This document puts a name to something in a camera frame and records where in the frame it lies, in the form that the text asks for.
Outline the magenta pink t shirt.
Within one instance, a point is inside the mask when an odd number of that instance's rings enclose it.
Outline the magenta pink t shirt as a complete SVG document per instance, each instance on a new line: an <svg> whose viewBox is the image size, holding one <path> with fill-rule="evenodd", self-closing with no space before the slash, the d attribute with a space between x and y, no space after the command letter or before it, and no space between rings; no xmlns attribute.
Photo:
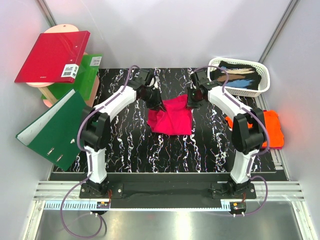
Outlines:
<svg viewBox="0 0 320 240"><path fill-rule="evenodd" d="M168 136L182 136L192 134L192 110L187 108L188 96L180 95L176 98L164 100L166 111L149 110L147 124L153 133Z"/></svg>

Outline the white plastic basket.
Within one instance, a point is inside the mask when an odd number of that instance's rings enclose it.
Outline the white plastic basket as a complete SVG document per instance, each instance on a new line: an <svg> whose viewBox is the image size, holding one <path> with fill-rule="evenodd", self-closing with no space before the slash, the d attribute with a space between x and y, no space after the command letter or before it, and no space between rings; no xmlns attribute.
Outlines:
<svg viewBox="0 0 320 240"><path fill-rule="evenodd" d="M229 80L225 89L232 95L255 98L269 90L271 85L269 70L255 61L215 57L209 62L207 75L210 80L224 83L226 75L216 67L225 69Z"/></svg>

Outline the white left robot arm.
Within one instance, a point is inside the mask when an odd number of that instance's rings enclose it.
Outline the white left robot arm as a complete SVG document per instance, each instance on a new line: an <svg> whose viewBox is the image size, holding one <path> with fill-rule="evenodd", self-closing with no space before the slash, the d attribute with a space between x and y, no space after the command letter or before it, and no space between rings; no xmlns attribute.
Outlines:
<svg viewBox="0 0 320 240"><path fill-rule="evenodd" d="M108 193L105 152L110 138L111 122L128 105L143 100L154 111L165 111L161 91L154 73L141 69L137 76L127 79L124 85L108 99L82 111L82 123L77 134L77 145L86 152L88 173L86 184L97 198Z"/></svg>

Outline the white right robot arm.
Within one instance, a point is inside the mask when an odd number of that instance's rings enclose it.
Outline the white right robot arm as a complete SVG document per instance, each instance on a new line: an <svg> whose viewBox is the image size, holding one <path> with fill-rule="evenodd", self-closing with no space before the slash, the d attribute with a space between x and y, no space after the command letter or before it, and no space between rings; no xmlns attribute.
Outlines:
<svg viewBox="0 0 320 240"><path fill-rule="evenodd" d="M264 111L251 108L237 100L225 89L225 83L209 80L205 68L190 74L191 87L187 88L187 107L198 109L209 102L232 119L231 142L235 159L230 180L224 187L232 198L239 198L251 181L251 167L263 143L269 143Z"/></svg>

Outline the black printed t shirt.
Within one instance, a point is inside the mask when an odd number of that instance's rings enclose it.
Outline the black printed t shirt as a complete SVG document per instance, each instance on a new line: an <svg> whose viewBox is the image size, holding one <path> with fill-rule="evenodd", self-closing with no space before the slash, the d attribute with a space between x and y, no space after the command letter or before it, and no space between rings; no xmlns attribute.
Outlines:
<svg viewBox="0 0 320 240"><path fill-rule="evenodd" d="M221 61L218 67L225 69L229 75L226 87L258 90L262 77L254 66Z"/></svg>

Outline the light green folder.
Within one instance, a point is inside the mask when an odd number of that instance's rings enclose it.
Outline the light green folder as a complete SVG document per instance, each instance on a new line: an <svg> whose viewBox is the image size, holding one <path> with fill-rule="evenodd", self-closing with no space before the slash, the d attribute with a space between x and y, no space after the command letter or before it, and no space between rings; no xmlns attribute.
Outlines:
<svg viewBox="0 0 320 240"><path fill-rule="evenodd" d="M98 74L102 54L84 54L74 83L54 83L48 86L49 91L59 100L74 89L87 101L91 97L94 82Z"/></svg>

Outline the orange folded t shirt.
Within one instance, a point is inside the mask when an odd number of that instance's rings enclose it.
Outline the orange folded t shirt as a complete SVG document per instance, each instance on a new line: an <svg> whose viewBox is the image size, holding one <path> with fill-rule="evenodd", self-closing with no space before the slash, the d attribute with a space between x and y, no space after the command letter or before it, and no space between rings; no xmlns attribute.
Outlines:
<svg viewBox="0 0 320 240"><path fill-rule="evenodd" d="M261 148L280 149L284 145L284 135L278 114L275 111L265 111L260 108L251 109L256 116L249 113L239 113L233 119L225 117L229 127L232 128L231 142L234 148L244 154Z"/></svg>

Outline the pink wooden stool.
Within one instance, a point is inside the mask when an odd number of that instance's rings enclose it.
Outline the pink wooden stool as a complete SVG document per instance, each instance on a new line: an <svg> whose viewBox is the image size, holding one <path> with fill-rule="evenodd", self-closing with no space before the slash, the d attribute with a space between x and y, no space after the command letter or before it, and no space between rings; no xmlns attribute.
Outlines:
<svg viewBox="0 0 320 240"><path fill-rule="evenodd" d="M15 83L40 90L42 101L49 108L71 89L93 106L102 55L85 52L89 37L89 31L80 31L72 24L49 28L37 38Z"/></svg>

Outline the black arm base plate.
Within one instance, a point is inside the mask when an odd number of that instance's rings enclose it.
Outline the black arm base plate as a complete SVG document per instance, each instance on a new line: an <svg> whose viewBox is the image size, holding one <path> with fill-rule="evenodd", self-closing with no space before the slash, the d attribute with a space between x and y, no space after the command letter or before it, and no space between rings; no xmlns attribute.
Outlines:
<svg viewBox="0 0 320 240"><path fill-rule="evenodd" d="M110 182L102 188L102 192L89 187L84 183L79 192L81 199L124 199L131 196L201 196L210 197L215 200L222 199L245 199L254 200L257 198L253 183L250 183L244 190L232 193L227 189L226 182Z"/></svg>

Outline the aluminium frame rail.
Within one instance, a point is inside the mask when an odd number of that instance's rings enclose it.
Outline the aluminium frame rail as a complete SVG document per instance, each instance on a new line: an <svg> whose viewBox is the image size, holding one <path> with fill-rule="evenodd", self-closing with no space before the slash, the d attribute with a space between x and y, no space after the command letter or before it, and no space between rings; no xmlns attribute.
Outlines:
<svg viewBox="0 0 320 240"><path fill-rule="evenodd" d="M302 202L304 196L295 181L253 181L256 199L213 199L195 196L131 196L121 199L80 198L81 186L71 189L74 182L41 181L33 199L44 201L49 210L93 210L93 211L196 211L228 212L236 203L255 202Z"/></svg>

